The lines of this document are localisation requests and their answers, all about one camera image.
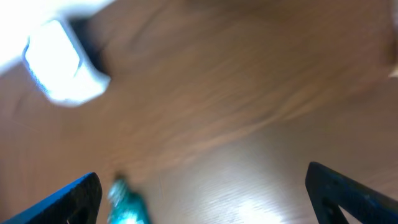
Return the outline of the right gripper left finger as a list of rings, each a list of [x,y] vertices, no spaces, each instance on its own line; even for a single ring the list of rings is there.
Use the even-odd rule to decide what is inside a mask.
[[[3,224],[95,224],[101,199],[100,179],[90,172]]]

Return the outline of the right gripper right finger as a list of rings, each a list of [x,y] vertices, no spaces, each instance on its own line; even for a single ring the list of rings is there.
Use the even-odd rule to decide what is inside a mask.
[[[318,162],[305,186],[319,223],[347,223],[342,209],[361,223],[397,223],[397,201]]]

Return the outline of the blue Listerine mouthwash bottle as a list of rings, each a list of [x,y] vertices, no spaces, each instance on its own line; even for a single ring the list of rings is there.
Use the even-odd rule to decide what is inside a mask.
[[[117,174],[108,196],[108,224],[153,224],[144,198],[133,190],[123,174]]]

